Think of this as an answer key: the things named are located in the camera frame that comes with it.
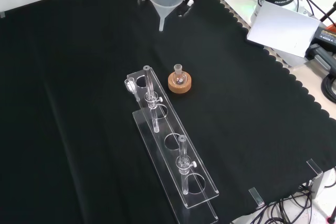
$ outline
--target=black cloth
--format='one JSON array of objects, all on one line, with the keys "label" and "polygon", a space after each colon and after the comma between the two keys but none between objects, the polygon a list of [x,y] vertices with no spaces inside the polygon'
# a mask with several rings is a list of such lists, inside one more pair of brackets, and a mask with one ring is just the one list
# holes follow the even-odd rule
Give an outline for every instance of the black cloth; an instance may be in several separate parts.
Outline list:
[{"label": "black cloth", "polygon": [[[219,196],[219,223],[336,166],[335,121],[219,0],[44,0],[0,20],[0,223],[174,223],[132,112],[127,74],[153,67]],[[172,94],[176,63],[191,90]]]}]

